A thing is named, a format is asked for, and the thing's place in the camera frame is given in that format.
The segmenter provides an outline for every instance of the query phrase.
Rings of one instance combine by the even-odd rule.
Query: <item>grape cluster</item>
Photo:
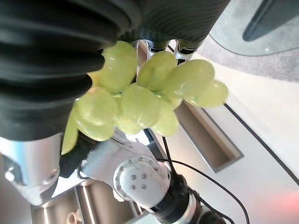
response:
[[[141,67],[135,77],[137,57],[134,48],[118,41],[105,49],[104,67],[90,72],[90,90],[75,101],[63,142],[62,154],[72,150],[78,131],[97,141],[105,141],[118,127],[136,134],[150,127],[170,136],[178,127],[173,112],[185,99],[200,107],[216,107],[228,96],[225,84],[214,80],[214,68],[206,60],[191,60],[177,66],[174,55],[160,51]]]

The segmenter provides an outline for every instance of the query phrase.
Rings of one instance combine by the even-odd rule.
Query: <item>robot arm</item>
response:
[[[135,201],[161,223],[225,223],[200,205],[183,176],[174,176],[146,146],[121,134],[91,151],[82,172],[106,182],[124,200]]]

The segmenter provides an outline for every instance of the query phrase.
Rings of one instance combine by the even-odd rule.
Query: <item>white surface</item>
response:
[[[137,156],[120,164],[113,176],[116,192],[127,200],[133,199],[145,209],[157,205],[170,185],[167,178],[170,176],[169,169],[158,163],[150,157]]]
[[[244,157],[215,174],[187,133],[179,127],[175,135],[167,138],[172,159],[200,169],[231,190],[247,208],[251,223],[299,223],[296,210],[299,187],[295,181],[224,106],[207,111]],[[163,146],[161,136],[157,138]],[[236,224],[245,223],[241,208],[224,191],[189,168],[174,166],[188,185],[212,206],[230,216]]]

